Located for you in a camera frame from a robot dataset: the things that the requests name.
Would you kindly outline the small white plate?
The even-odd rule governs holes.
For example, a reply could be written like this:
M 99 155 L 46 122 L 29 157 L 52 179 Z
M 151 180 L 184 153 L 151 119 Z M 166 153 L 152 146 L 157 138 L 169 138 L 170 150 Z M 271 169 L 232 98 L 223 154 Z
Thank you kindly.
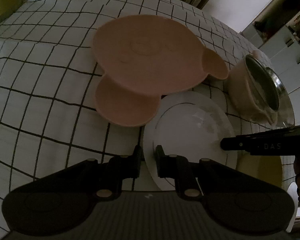
M 154 160 L 157 145 L 162 146 L 166 155 L 181 155 L 190 162 L 209 158 L 236 168 L 237 151 L 224 151 L 220 147 L 223 138 L 234 135 L 226 114 L 207 96 L 189 91 L 167 95 L 144 129 L 143 153 L 148 171 L 159 189 L 174 189 L 173 179 L 157 175 Z

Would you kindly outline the white checkered tablecloth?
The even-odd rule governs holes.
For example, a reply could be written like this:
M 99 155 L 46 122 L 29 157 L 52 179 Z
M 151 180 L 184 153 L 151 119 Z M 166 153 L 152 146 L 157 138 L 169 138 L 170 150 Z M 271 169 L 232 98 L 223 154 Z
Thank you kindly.
M 254 49 L 219 20 L 177 0 L 27 0 L 0 24 L 0 239 L 286 239 L 286 231 L 253 237 L 221 227 L 175 187 L 159 189 L 144 153 L 139 177 L 123 180 L 121 196 L 98 203 L 78 227 L 50 237 L 10 230 L 1 208 L 12 190 L 90 158 L 102 164 L 131 155 L 135 146 L 143 150 L 150 121 L 120 126 L 100 116 L 95 104 L 104 72 L 93 37 L 105 23 L 130 15 L 185 25 L 229 72 Z M 210 98 L 235 131 L 242 117 L 226 97 L 227 79 L 208 76 L 182 92 Z

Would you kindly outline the pink bear-shaped plate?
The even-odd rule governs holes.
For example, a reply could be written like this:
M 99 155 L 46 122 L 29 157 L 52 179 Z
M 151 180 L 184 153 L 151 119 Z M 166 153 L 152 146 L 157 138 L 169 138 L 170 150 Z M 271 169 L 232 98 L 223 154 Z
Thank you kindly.
M 161 16 L 130 15 L 100 26 L 93 52 L 104 74 L 96 110 L 107 121 L 139 127 L 151 121 L 161 97 L 189 90 L 229 68 L 185 25 Z

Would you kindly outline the white cabinet wall unit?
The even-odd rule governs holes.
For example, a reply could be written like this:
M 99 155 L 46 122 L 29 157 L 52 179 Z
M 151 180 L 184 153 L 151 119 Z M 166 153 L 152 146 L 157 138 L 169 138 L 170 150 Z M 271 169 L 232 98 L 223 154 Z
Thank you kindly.
M 267 55 L 288 92 L 300 87 L 300 0 L 272 0 L 241 34 Z

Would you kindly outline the pink steel-lined bowl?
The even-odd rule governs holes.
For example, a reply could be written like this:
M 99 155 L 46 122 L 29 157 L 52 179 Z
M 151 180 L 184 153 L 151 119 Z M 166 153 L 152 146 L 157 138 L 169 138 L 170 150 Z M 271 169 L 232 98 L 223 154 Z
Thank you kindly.
M 258 124 L 278 123 L 280 100 L 274 81 L 253 51 L 231 68 L 226 81 L 230 100 L 241 117 Z

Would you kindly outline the large stainless steel bowl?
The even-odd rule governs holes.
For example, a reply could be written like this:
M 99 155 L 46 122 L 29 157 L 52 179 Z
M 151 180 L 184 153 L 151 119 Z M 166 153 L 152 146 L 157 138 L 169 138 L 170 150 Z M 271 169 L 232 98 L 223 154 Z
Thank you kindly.
M 277 74 L 271 68 L 266 67 L 266 71 L 272 78 L 279 96 L 279 110 L 277 111 L 277 127 L 293 127 L 295 125 L 295 115 L 286 88 L 277 76 Z

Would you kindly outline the large white plate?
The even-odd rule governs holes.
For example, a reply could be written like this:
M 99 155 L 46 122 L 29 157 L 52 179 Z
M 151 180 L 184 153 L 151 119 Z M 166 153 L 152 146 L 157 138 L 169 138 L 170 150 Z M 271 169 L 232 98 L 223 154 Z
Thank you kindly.
M 294 203 L 294 212 L 293 212 L 293 216 L 290 220 L 290 223 L 286 229 L 287 232 L 291 232 L 294 224 L 295 224 L 295 220 L 297 218 L 300 218 L 300 207 L 299 207 L 299 197 L 298 197 L 298 193 L 297 193 L 297 184 L 295 182 L 292 182 L 287 190 L 287 193 L 291 196 L 293 203 Z

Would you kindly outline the cream white bowl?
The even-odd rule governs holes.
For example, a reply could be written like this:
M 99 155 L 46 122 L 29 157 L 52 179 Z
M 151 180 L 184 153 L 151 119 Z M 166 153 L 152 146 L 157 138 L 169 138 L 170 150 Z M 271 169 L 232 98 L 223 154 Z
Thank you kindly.
M 236 170 L 287 190 L 295 181 L 292 156 L 254 156 L 246 153 L 238 161 Z

